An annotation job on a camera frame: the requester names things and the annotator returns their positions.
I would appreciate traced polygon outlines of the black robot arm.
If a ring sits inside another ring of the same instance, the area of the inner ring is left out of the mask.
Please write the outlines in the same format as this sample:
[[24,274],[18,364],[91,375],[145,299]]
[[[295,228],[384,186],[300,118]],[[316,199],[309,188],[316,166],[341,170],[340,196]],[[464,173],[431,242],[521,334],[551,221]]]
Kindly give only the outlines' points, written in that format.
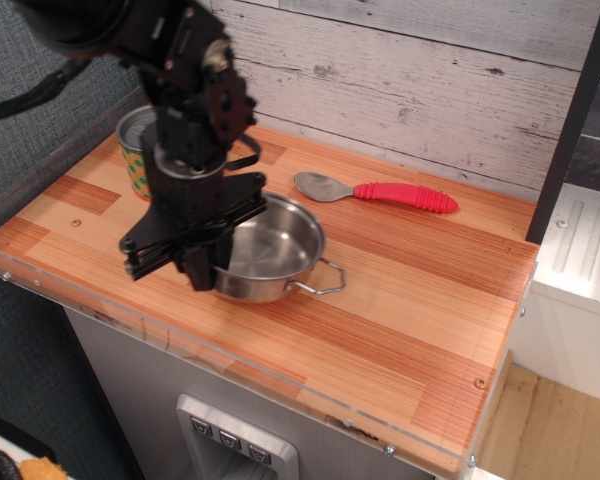
[[233,65],[223,23],[195,1],[19,1],[48,48],[78,61],[111,55],[137,70],[156,118],[141,135],[151,203],[123,236],[140,279],[174,263],[198,291],[229,265],[233,233],[262,212],[254,157],[229,161],[255,101]]

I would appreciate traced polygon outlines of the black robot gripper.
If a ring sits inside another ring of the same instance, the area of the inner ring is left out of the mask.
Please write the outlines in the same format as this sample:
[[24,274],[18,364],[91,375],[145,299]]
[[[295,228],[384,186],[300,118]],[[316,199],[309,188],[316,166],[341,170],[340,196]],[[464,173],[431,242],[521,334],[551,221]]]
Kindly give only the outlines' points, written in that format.
[[264,174],[237,172],[259,160],[260,145],[246,145],[252,155],[228,162],[219,149],[198,170],[168,158],[156,142],[142,144],[151,203],[119,242],[132,279],[173,263],[195,291],[214,288],[215,272],[229,267],[234,230],[266,208]]

